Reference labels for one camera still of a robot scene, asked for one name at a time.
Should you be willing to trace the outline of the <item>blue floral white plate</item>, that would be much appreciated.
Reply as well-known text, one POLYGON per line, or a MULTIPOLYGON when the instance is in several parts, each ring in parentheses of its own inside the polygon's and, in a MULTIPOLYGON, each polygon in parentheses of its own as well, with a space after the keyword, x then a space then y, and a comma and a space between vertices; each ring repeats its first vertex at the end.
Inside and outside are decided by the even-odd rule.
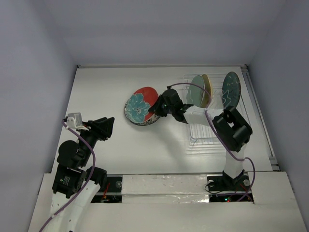
POLYGON ((138 126, 147 126, 157 122, 160 117, 149 113, 150 104, 145 101, 133 102, 128 100, 124 107, 124 114, 128 121, 138 126))

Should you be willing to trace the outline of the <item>red plate teal flower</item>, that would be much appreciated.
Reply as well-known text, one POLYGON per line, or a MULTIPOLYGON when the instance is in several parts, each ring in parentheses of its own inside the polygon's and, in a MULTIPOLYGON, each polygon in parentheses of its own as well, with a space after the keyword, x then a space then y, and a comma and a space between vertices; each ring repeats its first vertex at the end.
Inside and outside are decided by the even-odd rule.
POLYGON ((159 95, 152 87, 142 87, 136 90, 127 100, 124 114, 128 121, 138 126, 154 124, 159 116, 148 110, 155 104, 159 95))

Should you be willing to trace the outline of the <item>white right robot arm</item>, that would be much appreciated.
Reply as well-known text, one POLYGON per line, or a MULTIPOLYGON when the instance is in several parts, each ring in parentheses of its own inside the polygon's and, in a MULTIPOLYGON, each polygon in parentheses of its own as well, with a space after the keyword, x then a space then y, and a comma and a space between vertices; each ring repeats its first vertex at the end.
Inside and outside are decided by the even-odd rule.
POLYGON ((169 88, 159 95, 148 111, 159 117, 172 115, 176 121, 181 123, 200 124, 211 128, 224 146, 226 157, 222 175, 218 180, 209 181, 205 186, 205 190, 210 194, 236 191, 245 173, 243 168, 245 160, 251 163, 253 177, 255 177, 254 163, 251 158, 244 155, 245 146, 249 142, 253 130, 235 107, 229 106, 225 109, 213 110, 185 104, 177 91, 169 88))

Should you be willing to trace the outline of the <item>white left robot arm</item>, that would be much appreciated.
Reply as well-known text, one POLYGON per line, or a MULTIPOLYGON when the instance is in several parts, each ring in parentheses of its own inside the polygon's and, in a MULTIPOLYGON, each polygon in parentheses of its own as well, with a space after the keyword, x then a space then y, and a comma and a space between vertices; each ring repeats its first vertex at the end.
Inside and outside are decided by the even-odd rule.
POLYGON ((94 147, 112 135, 114 117, 82 121, 80 113, 68 114, 62 126, 77 137, 58 148, 58 166, 52 185, 49 218, 42 232, 76 232, 98 191, 105 190, 106 170, 96 167, 94 147))

